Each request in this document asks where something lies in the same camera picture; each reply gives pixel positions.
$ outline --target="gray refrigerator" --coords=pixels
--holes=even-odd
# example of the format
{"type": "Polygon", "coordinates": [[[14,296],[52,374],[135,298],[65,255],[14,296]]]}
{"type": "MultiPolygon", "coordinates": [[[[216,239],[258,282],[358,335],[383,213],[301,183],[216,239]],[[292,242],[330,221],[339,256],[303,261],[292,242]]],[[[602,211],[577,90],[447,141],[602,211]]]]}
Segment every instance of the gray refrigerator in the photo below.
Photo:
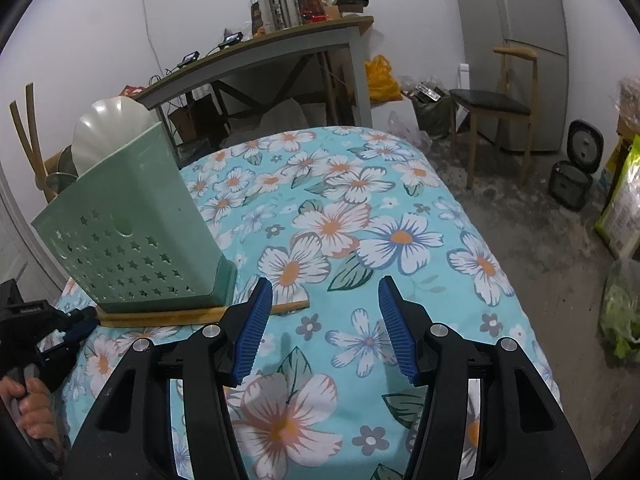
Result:
{"type": "MultiPolygon", "coordinates": [[[[472,89],[497,91],[500,56],[494,46],[530,46],[538,53],[540,115],[533,150],[561,148],[566,121],[568,45],[562,0],[458,0],[472,89]]],[[[508,58],[510,97],[530,104],[531,63],[508,58]]],[[[494,140],[497,120],[481,118],[479,131],[494,140]]],[[[527,124],[504,122],[504,147],[524,151],[527,124]]]]}

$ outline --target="concrete floor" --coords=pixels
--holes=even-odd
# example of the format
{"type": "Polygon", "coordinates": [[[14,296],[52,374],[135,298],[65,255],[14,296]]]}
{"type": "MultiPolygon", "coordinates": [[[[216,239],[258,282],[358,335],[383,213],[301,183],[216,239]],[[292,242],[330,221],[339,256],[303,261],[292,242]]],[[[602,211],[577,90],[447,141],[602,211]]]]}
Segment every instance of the concrete floor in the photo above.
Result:
{"type": "Polygon", "coordinates": [[[524,188],[520,157],[487,142],[476,152],[476,182],[466,184],[466,146],[449,158],[435,141],[428,159],[478,228],[511,284],[560,387],[564,412],[596,476],[640,418],[640,369],[612,364],[598,338],[602,289],[613,259],[593,230],[604,197],[576,214],[546,193],[558,155],[534,158],[524,188]]]}

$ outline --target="floral tablecloth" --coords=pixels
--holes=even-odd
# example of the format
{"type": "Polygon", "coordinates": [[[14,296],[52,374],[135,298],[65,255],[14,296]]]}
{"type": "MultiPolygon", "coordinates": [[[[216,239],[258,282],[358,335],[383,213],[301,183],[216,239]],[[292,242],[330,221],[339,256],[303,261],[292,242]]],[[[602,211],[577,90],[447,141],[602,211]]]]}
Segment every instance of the floral tablecloth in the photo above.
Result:
{"type": "MultiPolygon", "coordinates": [[[[517,339],[558,398],[498,261],[410,145],[364,128],[315,128],[222,150],[182,176],[238,266],[236,303],[259,276],[271,280],[278,303],[310,301],[307,310],[270,318],[251,375],[228,391],[252,478],[401,478],[425,391],[400,373],[386,334],[377,286],[388,274],[406,299],[465,338],[517,339]]],[[[59,307],[89,302],[71,280],[59,307]]],[[[159,344],[197,328],[98,327],[62,389],[71,442],[137,338],[159,344]]],[[[171,393],[177,470],[192,478],[180,381],[171,393]]],[[[473,471],[478,411],[478,384],[470,381],[461,478],[473,471]]]]}

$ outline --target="metal pot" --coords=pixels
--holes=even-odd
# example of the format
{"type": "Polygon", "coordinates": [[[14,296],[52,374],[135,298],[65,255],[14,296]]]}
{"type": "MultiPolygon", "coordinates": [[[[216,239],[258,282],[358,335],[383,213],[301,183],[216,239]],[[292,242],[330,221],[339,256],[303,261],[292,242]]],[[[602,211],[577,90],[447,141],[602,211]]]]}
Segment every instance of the metal pot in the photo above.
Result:
{"type": "Polygon", "coordinates": [[[258,3],[267,34],[303,25],[298,0],[258,0],[258,3]]]}

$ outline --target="black chair cushion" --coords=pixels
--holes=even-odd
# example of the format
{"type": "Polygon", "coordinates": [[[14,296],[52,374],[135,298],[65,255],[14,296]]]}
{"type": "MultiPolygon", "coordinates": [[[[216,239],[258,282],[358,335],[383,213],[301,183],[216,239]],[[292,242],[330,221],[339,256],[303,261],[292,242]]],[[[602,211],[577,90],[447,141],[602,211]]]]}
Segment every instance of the black chair cushion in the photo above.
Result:
{"type": "Polygon", "coordinates": [[[530,115],[531,109],[521,102],[515,101],[506,95],[498,92],[487,92],[485,90],[449,90],[450,95],[462,104],[467,104],[485,110],[497,110],[510,114],[530,115]]]}

